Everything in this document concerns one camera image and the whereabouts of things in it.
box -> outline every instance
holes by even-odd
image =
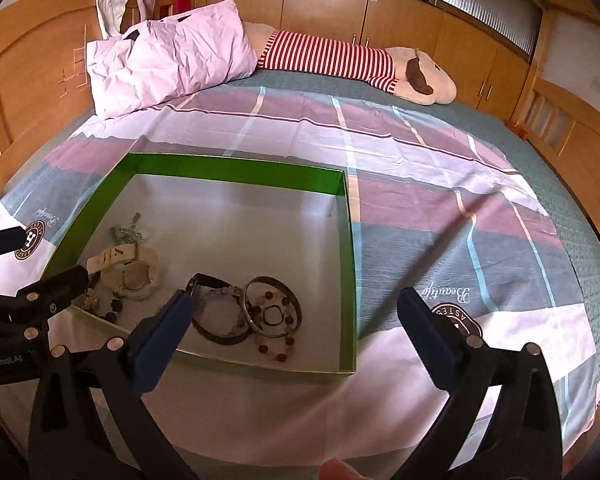
[[[292,358],[284,364],[269,361],[258,353],[254,336],[220,346],[191,326],[176,358],[278,379],[328,380],[355,371],[356,282],[343,171],[221,156],[129,153],[83,206],[45,276],[84,265],[112,246],[110,227],[128,226],[136,212],[142,243],[161,261],[160,287],[147,300],[124,300],[116,325],[72,307],[74,315],[99,323],[112,336],[124,335],[198,272],[237,286],[269,275],[289,286],[302,307]],[[110,293],[99,287],[101,304],[107,306],[103,311],[108,310]]]

red striped shirt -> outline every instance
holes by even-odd
[[[394,60],[385,49],[286,30],[270,36],[258,67],[359,79],[385,92],[395,87]]]

pillow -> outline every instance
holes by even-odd
[[[86,67],[96,114],[114,118],[250,76],[256,53],[233,0],[141,22],[91,41]]]

wooden bed frame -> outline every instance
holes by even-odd
[[[172,9],[173,0],[156,0],[154,18]],[[138,21],[138,1],[128,0],[122,31]],[[93,107],[85,45],[101,38],[95,0],[20,0],[0,10],[0,193],[40,146]]]
[[[522,117],[526,139],[571,189],[600,237],[600,112],[538,78]]]

plush dog head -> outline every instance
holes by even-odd
[[[405,47],[388,48],[394,60],[394,94],[421,105],[449,104],[456,98],[456,84],[425,52]]]

